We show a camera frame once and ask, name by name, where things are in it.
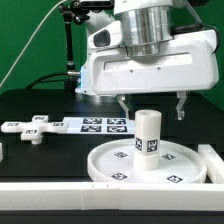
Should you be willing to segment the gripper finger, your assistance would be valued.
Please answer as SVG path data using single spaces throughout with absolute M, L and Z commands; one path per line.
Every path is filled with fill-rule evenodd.
M 178 103 L 176 106 L 176 114 L 178 120 L 183 120 L 185 117 L 184 105 L 187 100 L 187 92 L 186 91 L 179 91 L 177 93 Z
M 121 108 L 124 110 L 126 118 L 131 120 L 133 106 L 131 104 L 130 96 L 129 95 L 118 95 L 117 101 L 118 101 L 119 105 L 121 106 Z

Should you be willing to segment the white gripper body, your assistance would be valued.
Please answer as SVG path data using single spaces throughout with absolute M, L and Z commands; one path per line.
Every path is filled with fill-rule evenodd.
M 124 48 L 90 56 L 90 80 L 99 95 L 206 90 L 219 80 L 213 30 L 177 35 L 157 55 L 129 58 Z

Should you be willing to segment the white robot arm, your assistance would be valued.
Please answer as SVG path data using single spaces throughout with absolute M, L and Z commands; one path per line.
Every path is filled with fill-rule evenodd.
M 175 92 L 184 118 L 189 91 L 218 81 L 216 28 L 189 0 L 76 0 L 74 19 L 87 25 L 87 60 L 78 91 L 93 99 Z

